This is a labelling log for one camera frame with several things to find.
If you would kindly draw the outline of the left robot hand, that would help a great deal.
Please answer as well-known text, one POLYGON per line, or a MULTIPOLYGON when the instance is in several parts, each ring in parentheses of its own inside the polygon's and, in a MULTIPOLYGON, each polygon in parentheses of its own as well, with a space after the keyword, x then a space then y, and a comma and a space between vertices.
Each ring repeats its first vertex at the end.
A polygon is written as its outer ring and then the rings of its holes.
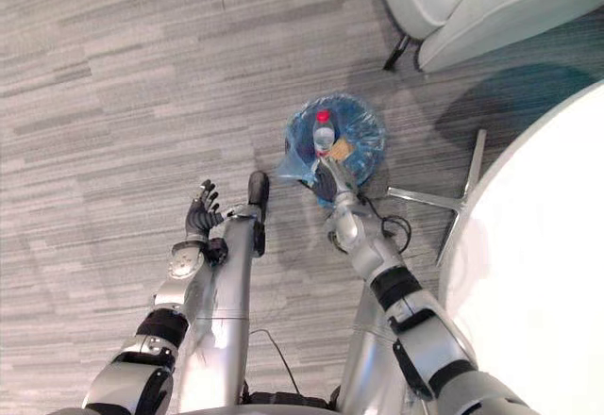
POLYGON ((218 195, 219 192, 210 179, 199 186, 185 217, 188 240, 207 242, 210 231, 224 220, 219 212, 218 195))

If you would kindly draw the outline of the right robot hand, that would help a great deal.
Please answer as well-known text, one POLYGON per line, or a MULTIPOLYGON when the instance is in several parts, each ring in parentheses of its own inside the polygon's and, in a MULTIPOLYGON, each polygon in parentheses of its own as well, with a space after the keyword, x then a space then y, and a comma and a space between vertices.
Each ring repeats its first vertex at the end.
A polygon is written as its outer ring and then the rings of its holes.
POLYGON ((339 161, 332 157, 319 157, 314 165, 314 182, 311 190, 327 202, 335 202, 339 195, 358 193, 354 175, 339 161))

